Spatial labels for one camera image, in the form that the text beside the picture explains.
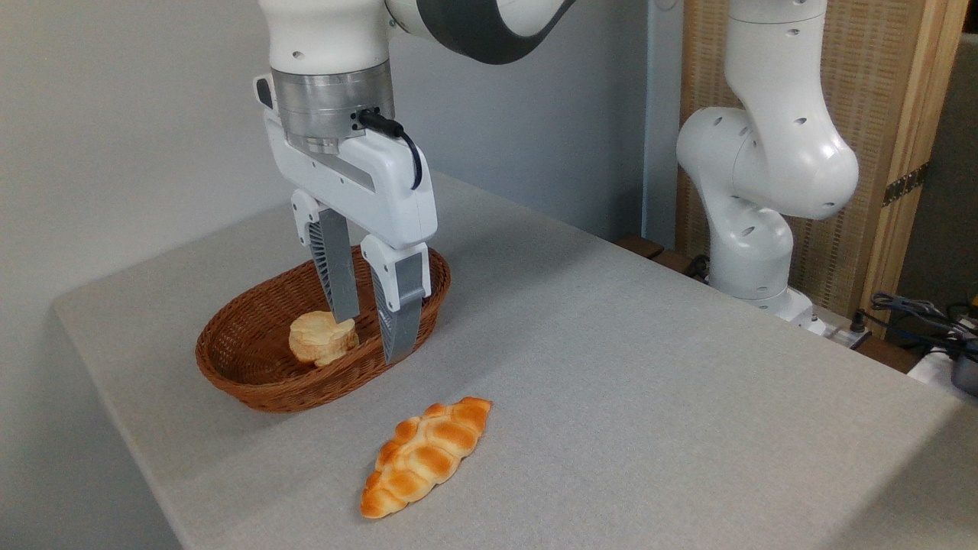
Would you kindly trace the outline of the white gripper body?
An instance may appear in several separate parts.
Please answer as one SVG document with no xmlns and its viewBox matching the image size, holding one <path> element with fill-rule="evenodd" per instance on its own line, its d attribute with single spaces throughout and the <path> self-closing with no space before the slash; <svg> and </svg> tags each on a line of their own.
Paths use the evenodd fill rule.
<svg viewBox="0 0 978 550">
<path fill-rule="evenodd" d="M 276 112 L 265 109 L 263 118 L 280 173 L 297 188 L 398 250 L 436 233 L 430 172 L 423 168 L 412 187 L 413 155 L 402 141 L 367 130 L 342 141 L 338 154 L 308 154 L 287 143 Z"/>
</svg>

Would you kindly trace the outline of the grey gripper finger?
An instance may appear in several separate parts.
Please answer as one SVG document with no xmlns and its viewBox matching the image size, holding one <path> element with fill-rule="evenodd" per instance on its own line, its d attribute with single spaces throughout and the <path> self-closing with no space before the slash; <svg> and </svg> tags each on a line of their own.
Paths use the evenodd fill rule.
<svg viewBox="0 0 978 550">
<path fill-rule="evenodd" d="M 429 248 L 395 250 L 374 235 L 364 237 L 361 248 L 371 266 L 385 359 L 394 364 L 416 345 L 423 300 L 431 295 Z"/>
<path fill-rule="evenodd" d="M 291 196 L 300 243 L 308 247 L 337 322 L 360 313 L 347 219 L 303 190 Z"/>
</svg>

